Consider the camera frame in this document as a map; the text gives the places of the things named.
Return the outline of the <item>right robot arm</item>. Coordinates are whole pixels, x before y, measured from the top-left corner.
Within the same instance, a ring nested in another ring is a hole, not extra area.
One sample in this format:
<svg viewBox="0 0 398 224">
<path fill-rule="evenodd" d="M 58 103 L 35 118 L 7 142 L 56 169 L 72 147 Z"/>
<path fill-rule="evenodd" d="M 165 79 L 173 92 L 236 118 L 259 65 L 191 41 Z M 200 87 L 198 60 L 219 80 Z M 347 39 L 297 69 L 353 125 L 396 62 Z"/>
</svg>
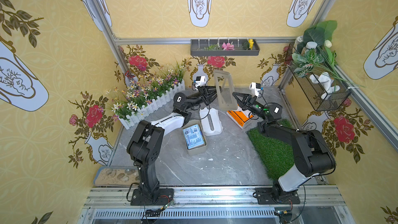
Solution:
<svg viewBox="0 0 398 224">
<path fill-rule="evenodd" d="M 261 104 L 256 96 L 233 92 L 238 106 L 262 119 L 258 122 L 258 131 L 267 138 L 280 140 L 292 147 L 294 164 L 283 176 L 274 181 L 271 189 L 257 190 L 259 201 L 271 198 L 282 204 L 300 202 L 297 190 L 308 180 L 316 176 L 333 173 L 336 161 L 324 138 L 318 130 L 304 131 L 285 127 L 278 123 L 282 118 L 283 107 L 278 103 Z"/>
</svg>

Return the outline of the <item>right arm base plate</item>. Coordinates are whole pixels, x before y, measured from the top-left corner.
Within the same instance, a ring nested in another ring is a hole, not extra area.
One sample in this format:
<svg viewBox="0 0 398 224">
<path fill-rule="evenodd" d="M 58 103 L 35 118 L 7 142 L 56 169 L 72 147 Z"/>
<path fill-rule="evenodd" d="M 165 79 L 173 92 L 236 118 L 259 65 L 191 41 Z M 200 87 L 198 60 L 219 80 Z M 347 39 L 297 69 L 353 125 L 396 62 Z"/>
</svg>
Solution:
<svg viewBox="0 0 398 224">
<path fill-rule="evenodd" d="M 257 199 L 259 205 L 271 204 L 300 204 L 297 191 L 285 192 L 277 187 L 256 188 L 253 197 Z"/>
</svg>

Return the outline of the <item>green artificial grass mat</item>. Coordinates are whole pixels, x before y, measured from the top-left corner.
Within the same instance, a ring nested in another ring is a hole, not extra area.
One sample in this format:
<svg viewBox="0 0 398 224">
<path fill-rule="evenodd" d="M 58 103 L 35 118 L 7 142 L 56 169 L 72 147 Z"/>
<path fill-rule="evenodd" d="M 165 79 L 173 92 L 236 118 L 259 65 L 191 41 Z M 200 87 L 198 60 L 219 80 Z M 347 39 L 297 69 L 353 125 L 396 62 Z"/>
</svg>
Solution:
<svg viewBox="0 0 398 224">
<path fill-rule="evenodd" d="M 278 180 L 294 165 L 292 147 L 278 139 L 264 137 L 257 128 L 246 132 L 262 161 L 267 177 Z"/>
</svg>

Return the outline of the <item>orange tissue box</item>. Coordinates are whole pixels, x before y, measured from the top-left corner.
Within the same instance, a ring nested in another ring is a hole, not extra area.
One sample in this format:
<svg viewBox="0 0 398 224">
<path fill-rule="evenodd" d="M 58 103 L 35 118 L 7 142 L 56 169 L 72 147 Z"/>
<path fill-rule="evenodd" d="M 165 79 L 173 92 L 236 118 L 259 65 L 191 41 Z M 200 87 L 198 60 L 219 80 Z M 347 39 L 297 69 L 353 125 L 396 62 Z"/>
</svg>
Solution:
<svg viewBox="0 0 398 224">
<path fill-rule="evenodd" d="M 227 115 L 241 128 L 244 129 L 254 118 L 249 111 L 227 111 Z"/>
</svg>

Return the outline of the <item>beige tissue box base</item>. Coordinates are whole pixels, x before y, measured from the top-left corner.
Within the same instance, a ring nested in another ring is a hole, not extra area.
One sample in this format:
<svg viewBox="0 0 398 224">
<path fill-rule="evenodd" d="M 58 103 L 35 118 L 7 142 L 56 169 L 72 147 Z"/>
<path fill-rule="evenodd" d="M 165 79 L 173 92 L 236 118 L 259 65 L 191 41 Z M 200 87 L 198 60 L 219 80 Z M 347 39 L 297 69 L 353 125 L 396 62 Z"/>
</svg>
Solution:
<svg viewBox="0 0 398 224">
<path fill-rule="evenodd" d="M 204 153 L 207 150 L 207 141 L 199 120 L 189 121 L 182 127 L 186 150 L 190 156 Z"/>
</svg>

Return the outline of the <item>green leafy artificial plant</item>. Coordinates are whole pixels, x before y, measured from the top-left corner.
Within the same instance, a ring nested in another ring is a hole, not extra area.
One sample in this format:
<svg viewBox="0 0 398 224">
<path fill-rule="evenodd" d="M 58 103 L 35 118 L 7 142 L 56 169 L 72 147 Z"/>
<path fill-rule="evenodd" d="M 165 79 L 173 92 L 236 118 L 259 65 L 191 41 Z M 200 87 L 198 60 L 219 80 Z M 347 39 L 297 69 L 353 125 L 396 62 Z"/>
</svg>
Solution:
<svg viewBox="0 0 398 224">
<path fill-rule="evenodd" d="M 325 75 L 354 87 L 359 84 L 344 79 L 336 70 L 336 52 L 332 51 L 332 37 L 337 29 L 335 20 L 327 20 L 315 24 L 305 30 L 303 41 L 293 49 L 292 65 L 296 76 L 303 78 L 311 74 Z"/>
</svg>

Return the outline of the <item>white picket fence flower planter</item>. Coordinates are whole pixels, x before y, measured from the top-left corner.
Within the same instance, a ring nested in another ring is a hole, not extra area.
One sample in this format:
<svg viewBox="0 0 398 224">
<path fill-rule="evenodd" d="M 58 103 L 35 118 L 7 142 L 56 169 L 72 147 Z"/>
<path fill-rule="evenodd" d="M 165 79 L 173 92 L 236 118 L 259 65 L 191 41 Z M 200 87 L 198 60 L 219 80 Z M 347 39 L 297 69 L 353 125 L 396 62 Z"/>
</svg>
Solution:
<svg viewBox="0 0 398 224">
<path fill-rule="evenodd" d="M 175 93 L 185 90 L 183 78 L 187 70 L 186 63 L 180 62 L 161 69 L 157 74 L 139 75 L 125 89 L 107 91 L 113 118 L 129 129 L 172 101 Z"/>
</svg>

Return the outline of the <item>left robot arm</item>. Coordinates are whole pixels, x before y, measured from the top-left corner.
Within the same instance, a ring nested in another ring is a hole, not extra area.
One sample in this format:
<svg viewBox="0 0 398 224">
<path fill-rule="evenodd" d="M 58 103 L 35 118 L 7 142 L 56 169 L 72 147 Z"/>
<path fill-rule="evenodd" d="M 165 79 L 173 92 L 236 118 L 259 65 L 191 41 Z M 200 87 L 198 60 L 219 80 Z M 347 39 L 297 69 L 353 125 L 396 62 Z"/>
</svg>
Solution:
<svg viewBox="0 0 398 224">
<path fill-rule="evenodd" d="M 173 98 L 173 111 L 160 120 L 149 122 L 141 120 L 130 142 L 127 153 L 134 165 L 138 168 L 140 184 L 138 192 L 151 202 L 160 196 L 160 183 L 155 172 L 155 161 L 160 154 L 162 141 L 165 135 L 179 129 L 192 120 L 192 109 L 204 103 L 210 105 L 217 98 L 217 86 L 199 86 L 198 92 L 185 95 L 178 92 Z"/>
</svg>

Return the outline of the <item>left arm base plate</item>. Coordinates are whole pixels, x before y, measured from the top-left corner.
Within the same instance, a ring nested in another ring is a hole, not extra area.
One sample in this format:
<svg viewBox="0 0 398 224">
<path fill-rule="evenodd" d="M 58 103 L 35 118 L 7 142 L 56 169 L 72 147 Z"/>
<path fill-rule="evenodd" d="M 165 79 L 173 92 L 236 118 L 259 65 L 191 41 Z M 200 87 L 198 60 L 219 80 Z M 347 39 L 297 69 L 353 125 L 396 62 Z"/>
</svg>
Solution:
<svg viewBox="0 0 398 224">
<path fill-rule="evenodd" d="M 133 196 L 130 201 L 131 206 L 164 206 L 170 203 L 174 198 L 174 189 L 159 188 L 154 193 L 143 192 L 140 189 L 133 191 Z"/>
</svg>

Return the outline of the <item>beige tissue box lid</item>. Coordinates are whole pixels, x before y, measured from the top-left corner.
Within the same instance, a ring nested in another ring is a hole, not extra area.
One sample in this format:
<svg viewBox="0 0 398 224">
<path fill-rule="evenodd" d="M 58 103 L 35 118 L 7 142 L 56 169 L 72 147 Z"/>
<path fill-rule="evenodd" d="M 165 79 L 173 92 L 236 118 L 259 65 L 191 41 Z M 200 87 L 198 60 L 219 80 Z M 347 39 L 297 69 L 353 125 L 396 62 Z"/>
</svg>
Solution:
<svg viewBox="0 0 398 224">
<path fill-rule="evenodd" d="M 238 104 L 233 96 L 235 88 L 231 74 L 226 71 L 215 70 L 214 80 L 219 108 L 223 111 L 237 110 Z"/>
</svg>

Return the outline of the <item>tray of sand and stones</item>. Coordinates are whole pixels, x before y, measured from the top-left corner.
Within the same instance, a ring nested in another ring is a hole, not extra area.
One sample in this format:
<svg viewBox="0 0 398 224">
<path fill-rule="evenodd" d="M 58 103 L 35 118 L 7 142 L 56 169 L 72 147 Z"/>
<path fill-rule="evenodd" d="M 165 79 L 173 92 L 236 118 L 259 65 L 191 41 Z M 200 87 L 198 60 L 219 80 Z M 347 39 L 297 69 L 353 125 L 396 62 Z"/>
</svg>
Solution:
<svg viewBox="0 0 398 224">
<path fill-rule="evenodd" d="M 101 167 L 97 171 L 93 183 L 98 187 L 123 187 L 139 182 L 140 176 L 135 168 Z"/>
</svg>

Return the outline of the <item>pink flower on shelf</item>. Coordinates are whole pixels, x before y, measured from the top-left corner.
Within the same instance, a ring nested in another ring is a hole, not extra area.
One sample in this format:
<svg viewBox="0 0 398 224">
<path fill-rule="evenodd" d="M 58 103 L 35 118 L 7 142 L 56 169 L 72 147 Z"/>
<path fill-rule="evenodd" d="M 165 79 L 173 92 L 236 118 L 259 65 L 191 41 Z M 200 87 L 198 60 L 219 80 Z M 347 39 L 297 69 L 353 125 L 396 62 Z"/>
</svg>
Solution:
<svg viewBox="0 0 398 224">
<path fill-rule="evenodd" d="M 226 51 L 235 50 L 235 46 L 232 43 L 223 43 L 221 47 Z"/>
</svg>

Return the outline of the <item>yellow figure on shelf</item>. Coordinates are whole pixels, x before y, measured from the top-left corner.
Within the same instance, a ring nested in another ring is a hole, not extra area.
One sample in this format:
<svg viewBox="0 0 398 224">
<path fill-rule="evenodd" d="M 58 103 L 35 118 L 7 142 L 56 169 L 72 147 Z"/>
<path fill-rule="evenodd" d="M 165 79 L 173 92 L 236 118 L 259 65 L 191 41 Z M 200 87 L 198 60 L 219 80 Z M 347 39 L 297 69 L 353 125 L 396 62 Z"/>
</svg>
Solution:
<svg viewBox="0 0 398 224">
<path fill-rule="evenodd" d="M 254 46 L 254 40 L 253 39 L 249 39 L 248 43 L 249 43 L 249 49 L 251 50 L 253 48 L 253 46 Z"/>
</svg>

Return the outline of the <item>white cloth in basket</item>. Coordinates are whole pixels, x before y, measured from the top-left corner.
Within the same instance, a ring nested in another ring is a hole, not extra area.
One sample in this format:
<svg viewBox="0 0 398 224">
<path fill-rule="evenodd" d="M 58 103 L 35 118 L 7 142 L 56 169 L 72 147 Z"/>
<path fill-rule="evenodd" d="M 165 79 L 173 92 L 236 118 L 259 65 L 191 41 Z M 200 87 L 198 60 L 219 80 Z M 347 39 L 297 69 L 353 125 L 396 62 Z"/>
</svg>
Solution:
<svg viewBox="0 0 398 224">
<path fill-rule="evenodd" d="M 322 100 L 328 99 L 331 94 L 340 90 L 340 86 L 332 85 L 334 80 L 329 76 L 328 72 L 323 72 L 320 76 L 312 74 L 309 78 L 313 84 L 319 84 L 323 89 Z"/>
</svg>

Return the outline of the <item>white tissue box lid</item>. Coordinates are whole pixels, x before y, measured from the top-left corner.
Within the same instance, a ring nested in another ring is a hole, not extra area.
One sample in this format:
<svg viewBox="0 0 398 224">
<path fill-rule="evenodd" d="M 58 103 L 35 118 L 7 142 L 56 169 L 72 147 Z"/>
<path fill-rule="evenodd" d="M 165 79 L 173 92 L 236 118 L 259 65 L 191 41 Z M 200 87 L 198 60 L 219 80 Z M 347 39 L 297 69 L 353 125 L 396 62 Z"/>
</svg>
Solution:
<svg viewBox="0 0 398 224">
<path fill-rule="evenodd" d="M 223 131 L 221 120 L 219 119 L 218 110 L 214 108 L 204 108 L 199 111 L 200 121 L 205 136 L 220 135 Z"/>
</svg>

